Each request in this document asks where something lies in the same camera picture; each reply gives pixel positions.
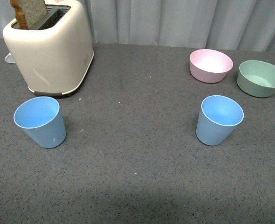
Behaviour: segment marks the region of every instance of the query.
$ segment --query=toaster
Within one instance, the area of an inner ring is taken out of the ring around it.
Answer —
[[[30,30],[16,19],[4,41],[28,88],[37,95],[71,94],[83,82],[94,57],[85,10],[77,0],[45,0],[48,13]]]

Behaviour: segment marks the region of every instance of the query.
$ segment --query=white curtain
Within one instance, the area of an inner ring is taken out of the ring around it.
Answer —
[[[94,42],[275,52],[275,0],[80,0]],[[0,0],[0,37],[14,18]]]

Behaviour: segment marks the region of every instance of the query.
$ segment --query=plastic cup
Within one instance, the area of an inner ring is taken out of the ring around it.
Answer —
[[[205,98],[199,112],[196,134],[206,145],[220,144],[242,121],[244,113],[234,100],[213,95]]]
[[[66,137],[60,105],[51,97],[36,97],[21,104],[14,122],[43,148],[54,148]]]

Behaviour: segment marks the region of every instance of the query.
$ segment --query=toast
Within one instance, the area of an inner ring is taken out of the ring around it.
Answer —
[[[44,0],[10,0],[20,29],[31,29],[48,10]]]

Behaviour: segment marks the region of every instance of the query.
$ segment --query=bowl rim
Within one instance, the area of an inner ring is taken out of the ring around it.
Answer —
[[[230,69],[224,70],[224,71],[222,71],[222,72],[213,72],[213,71],[208,71],[208,70],[206,70],[206,69],[201,69],[201,68],[199,68],[198,66],[196,66],[196,65],[192,62],[191,57],[192,57],[193,54],[195,54],[195,53],[197,53],[197,52],[199,52],[199,51],[204,51],[204,50],[214,51],[214,52],[217,52],[218,54],[224,55],[226,58],[229,59],[229,61],[230,61],[230,63],[231,63]],[[225,53],[222,53],[221,51],[214,50],[214,49],[207,49],[207,48],[197,49],[197,50],[193,51],[193,52],[190,54],[190,56],[189,56],[189,61],[190,61],[190,63],[192,63],[196,68],[198,68],[198,69],[200,69],[200,70],[202,70],[202,71],[206,71],[206,72],[212,73],[212,74],[227,73],[227,72],[229,72],[229,71],[233,68],[233,66],[234,66],[234,63],[233,63],[232,59],[231,59],[228,55],[226,55]]]
[[[275,86],[265,86],[265,85],[257,84],[257,83],[255,83],[255,82],[249,80],[249,79],[242,73],[242,71],[240,70],[241,65],[243,65],[244,63],[248,63],[248,62],[265,63],[265,64],[270,65],[270,66],[272,66],[272,67],[275,67],[275,65],[274,65],[274,64],[271,64],[271,63],[268,63],[268,62],[265,62],[265,61],[260,61],[260,60],[247,60],[247,61],[243,61],[243,62],[239,65],[239,74],[241,74],[247,81],[249,81],[250,83],[253,83],[253,84],[257,85],[257,86],[262,86],[262,87],[265,87],[265,88],[275,89]]]

